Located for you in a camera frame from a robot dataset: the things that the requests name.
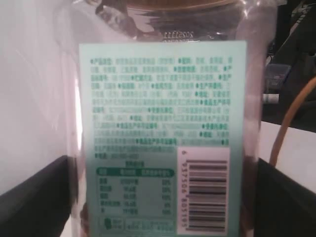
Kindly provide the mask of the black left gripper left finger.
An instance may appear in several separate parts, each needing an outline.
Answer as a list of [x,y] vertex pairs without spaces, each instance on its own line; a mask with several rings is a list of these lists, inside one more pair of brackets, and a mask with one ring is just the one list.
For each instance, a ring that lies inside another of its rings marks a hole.
[[59,237],[77,196],[74,159],[61,156],[0,197],[2,237]]

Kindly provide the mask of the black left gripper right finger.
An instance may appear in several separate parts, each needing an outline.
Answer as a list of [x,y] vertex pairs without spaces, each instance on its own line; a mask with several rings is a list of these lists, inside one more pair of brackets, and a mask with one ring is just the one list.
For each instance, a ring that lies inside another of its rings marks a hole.
[[316,195],[259,159],[255,237],[316,237]]

